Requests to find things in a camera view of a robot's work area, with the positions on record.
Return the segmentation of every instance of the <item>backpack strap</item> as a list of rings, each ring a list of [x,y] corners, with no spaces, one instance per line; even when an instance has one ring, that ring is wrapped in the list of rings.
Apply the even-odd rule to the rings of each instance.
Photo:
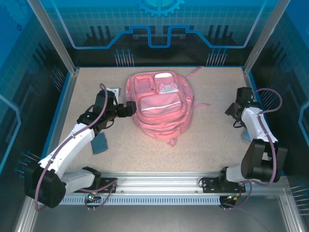
[[[186,76],[186,79],[187,79],[187,80],[190,80],[190,79],[194,76],[194,74],[195,74],[198,70],[200,70],[201,68],[203,68],[203,67],[204,67],[204,66],[199,66],[199,67],[193,69],[193,70]]]
[[[177,137],[166,140],[166,144],[169,145],[169,146],[175,146],[177,144],[177,142],[178,142]]]
[[[199,103],[199,104],[193,105],[193,109],[195,110],[195,109],[205,108],[208,106],[211,106],[211,105],[207,103]]]

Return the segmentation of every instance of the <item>gear logo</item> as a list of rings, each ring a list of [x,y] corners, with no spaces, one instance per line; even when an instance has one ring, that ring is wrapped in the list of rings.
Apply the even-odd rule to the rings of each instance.
[[[10,16],[17,23],[21,23],[28,15],[28,5],[26,0],[2,0],[1,5],[6,7]]]
[[[161,15],[173,14],[175,9],[180,9],[180,4],[184,4],[184,0],[137,0],[137,4],[145,14],[150,13],[151,16],[161,17]]]

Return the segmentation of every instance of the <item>vertical metal post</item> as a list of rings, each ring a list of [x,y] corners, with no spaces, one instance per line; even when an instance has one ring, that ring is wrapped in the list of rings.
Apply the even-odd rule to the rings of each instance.
[[[251,68],[253,67],[254,63],[256,62],[257,58],[259,57],[261,51],[263,50],[266,42],[268,41],[269,37],[271,36],[272,31],[276,27],[277,23],[279,22],[281,16],[283,15],[286,7],[288,6],[290,0],[279,0],[277,5],[275,6],[273,12],[271,13],[264,29],[261,32],[260,37],[258,38],[256,44],[254,45],[252,52],[250,53],[245,66],[244,66],[244,73],[247,75]]]
[[[75,74],[75,65],[40,0],[28,0],[28,3],[44,28],[48,38],[58,52],[64,65],[70,73]]]

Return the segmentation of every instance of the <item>small blue square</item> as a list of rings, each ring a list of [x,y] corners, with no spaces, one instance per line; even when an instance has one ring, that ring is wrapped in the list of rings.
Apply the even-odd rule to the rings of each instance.
[[[220,12],[219,17],[224,18],[226,16],[226,12]]]
[[[237,8],[236,6],[229,6],[229,7],[228,7],[228,10],[229,10],[229,11],[235,11],[236,8]]]
[[[83,13],[84,12],[82,7],[76,7],[75,9],[76,9],[77,13]]]
[[[186,18],[191,18],[191,12],[185,12],[184,17]]]
[[[224,24],[225,19],[224,18],[218,18],[217,23],[218,24]]]
[[[63,14],[62,18],[63,19],[69,19],[69,18],[71,18],[71,15],[70,14]]]
[[[196,24],[197,23],[197,18],[191,18],[191,24]]]
[[[192,11],[199,11],[199,6],[192,6]]]
[[[183,18],[177,18],[177,24],[183,24],[184,22]]]
[[[207,11],[213,11],[214,10],[214,6],[208,6],[207,7]]]
[[[248,13],[247,12],[243,12],[240,15],[241,18],[247,18],[248,17]]]
[[[234,15],[234,12],[227,12],[226,17],[227,18],[232,18]]]
[[[78,18],[79,18],[79,19],[85,18],[85,14],[78,14]]]
[[[69,10],[69,8],[60,8],[59,12],[60,12],[61,14],[65,14],[65,13],[69,13],[70,10]]]
[[[198,12],[192,12],[191,17],[196,18],[198,16]]]
[[[92,13],[93,18],[99,18],[98,13]]]
[[[178,18],[182,18],[182,17],[183,17],[183,15],[184,15],[184,13],[183,13],[183,12],[177,12],[177,17],[178,17]]]
[[[217,12],[217,11],[216,11],[216,12],[213,12],[212,17],[213,17],[213,18],[219,17],[219,12]]]
[[[89,12],[91,12],[89,7],[85,7],[85,8],[83,8],[83,11],[84,11],[85,13],[89,13]]]
[[[201,17],[205,17],[206,15],[206,12],[199,12],[198,13],[198,17],[201,18]]]
[[[235,12],[234,13],[234,18],[240,18],[240,12]]]
[[[207,6],[200,6],[199,7],[199,11],[206,11],[207,10]]]
[[[228,11],[228,8],[229,8],[228,6],[221,6],[221,12],[222,11],[225,11],[225,12]]]

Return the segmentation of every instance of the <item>blue cloth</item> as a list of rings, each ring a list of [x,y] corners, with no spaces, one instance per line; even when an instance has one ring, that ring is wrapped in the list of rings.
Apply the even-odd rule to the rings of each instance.
[[[108,149],[107,140],[104,133],[99,133],[92,141],[92,152],[94,155],[99,154]]]
[[[242,134],[242,139],[248,143],[251,143],[251,139],[249,136],[248,130],[245,130],[244,133]]]

